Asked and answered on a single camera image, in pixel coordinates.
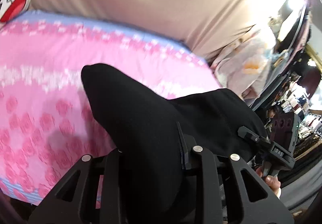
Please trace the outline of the person's right hand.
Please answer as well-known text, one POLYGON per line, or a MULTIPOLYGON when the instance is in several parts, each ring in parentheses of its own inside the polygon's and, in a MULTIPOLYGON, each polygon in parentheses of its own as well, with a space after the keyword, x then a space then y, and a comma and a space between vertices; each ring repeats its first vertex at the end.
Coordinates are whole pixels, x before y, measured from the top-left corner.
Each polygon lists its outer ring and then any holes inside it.
POLYGON ((277 177, 274 176, 264 176, 262 167, 258 167, 256 169, 257 175, 270 187, 273 193, 280 198, 281 196, 281 182, 278 180, 277 177))

